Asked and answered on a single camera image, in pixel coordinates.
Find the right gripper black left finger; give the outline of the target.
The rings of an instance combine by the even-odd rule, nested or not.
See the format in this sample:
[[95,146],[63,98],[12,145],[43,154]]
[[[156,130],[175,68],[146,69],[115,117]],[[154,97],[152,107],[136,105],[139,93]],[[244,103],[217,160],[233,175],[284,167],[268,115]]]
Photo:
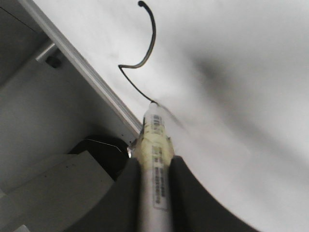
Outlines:
[[130,158],[103,198],[66,232],[136,232],[141,169]]

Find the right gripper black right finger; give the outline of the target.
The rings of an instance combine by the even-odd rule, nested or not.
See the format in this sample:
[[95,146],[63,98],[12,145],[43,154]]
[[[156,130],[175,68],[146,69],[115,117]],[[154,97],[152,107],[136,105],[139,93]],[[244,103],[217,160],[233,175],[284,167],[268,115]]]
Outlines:
[[171,160],[169,188],[175,232],[257,231],[212,197],[180,156]]

